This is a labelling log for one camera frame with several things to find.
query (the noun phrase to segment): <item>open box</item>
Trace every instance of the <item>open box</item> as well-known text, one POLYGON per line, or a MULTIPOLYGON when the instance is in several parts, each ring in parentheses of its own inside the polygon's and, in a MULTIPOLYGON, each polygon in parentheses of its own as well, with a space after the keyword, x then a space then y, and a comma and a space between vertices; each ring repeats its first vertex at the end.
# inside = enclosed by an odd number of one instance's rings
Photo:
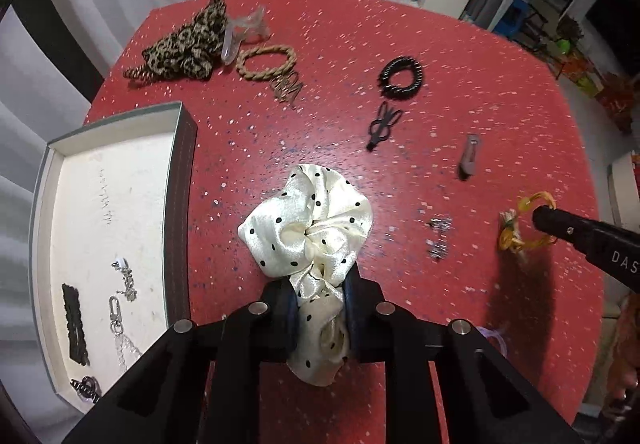
POLYGON ((47 145, 30 231, 30 291, 38 340, 54 391, 92 406, 69 384, 93 376, 104 394, 122 375, 110 329, 110 296, 145 352, 190 316, 187 213, 196 125, 180 102, 92 123, 47 145), (137 297, 123 294, 111 263, 127 260, 137 297), (89 364, 69 358, 62 283, 78 289, 89 364))

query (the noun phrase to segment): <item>lobster clasp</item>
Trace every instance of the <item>lobster clasp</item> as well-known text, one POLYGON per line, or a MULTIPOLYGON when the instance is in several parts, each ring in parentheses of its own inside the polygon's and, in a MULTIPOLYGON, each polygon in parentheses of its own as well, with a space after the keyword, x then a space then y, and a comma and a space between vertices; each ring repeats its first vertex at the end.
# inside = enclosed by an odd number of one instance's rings
POLYGON ((109 319, 111 320, 111 332, 119 336, 122 334, 122 314, 120 313, 120 302, 115 296, 109 298, 109 319))

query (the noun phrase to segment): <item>red table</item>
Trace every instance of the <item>red table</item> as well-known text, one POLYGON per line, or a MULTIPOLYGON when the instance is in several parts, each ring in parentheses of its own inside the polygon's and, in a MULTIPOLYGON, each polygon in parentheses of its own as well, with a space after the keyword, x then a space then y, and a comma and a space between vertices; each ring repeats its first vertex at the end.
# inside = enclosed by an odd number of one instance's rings
MULTIPOLYGON (((599 271, 563 242, 519 269, 496 250, 498 212, 546 190, 559 207, 596 217, 582 142, 548 69, 469 24, 382 0, 227 0, 231 16, 268 9, 270 44, 298 53, 305 87, 295 110, 268 84, 217 70, 209 82, 132 89, 122 69, 191 18, 206 0, 154 10, 105 81, 87 121, 181 100, 198 124, 189 207, 193 319, 204 324, 256 299, 266 278, 237 227, 286 182, 289 168, 339 170, 370 199, 374 224, 358 256, 386 299, 418 317, 464 317, 502 327, 509 358, 568 421, 590 379, 602 311, 599 271), (426 85, 398 104, 393 136, 364 147, 380 104, 376 79, 392 58, 415 56, 426 85), (456 178, 466 134, 482 144, 477 175, 456 178), (449 256, 428 256, 426 222, 448 213, 449 256)), ((250 66, 279 64, 254 59, 250 66)), ((285 365, 264 366, 262 442, 382 443, 383 365, 348 363, 334 385, 302 383, 285 365)))

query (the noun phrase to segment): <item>black hair tie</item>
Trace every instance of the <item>black hair tie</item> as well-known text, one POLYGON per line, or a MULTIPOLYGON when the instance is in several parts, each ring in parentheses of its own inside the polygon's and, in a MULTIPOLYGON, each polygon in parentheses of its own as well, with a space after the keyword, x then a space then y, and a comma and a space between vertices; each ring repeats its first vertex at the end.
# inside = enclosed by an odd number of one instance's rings
POLYGON ((386 98, 398 100, 412 98, 422 86, 422 66, 411 56, 398 56, 385 65, 378 76, 378 82, 382 87, 382 95, 386 98), (408 87, 391 84, 391 76, 405 69, 410 70, 414 75, 412 84, 408 87))

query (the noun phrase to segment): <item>scrunchie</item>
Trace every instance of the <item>scrunchie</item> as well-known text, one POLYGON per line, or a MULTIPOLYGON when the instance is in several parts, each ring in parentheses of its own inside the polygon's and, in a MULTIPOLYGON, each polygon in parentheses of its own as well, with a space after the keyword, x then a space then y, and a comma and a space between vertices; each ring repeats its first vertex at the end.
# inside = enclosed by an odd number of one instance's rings
POLYGON ((298 294, 298 345, 287 364, 309 384, 331 384, 349 353, 340 284, 372 223, 369 200, 340 173, 301 164, 238 228, 264 274, 289 276, 298 294))

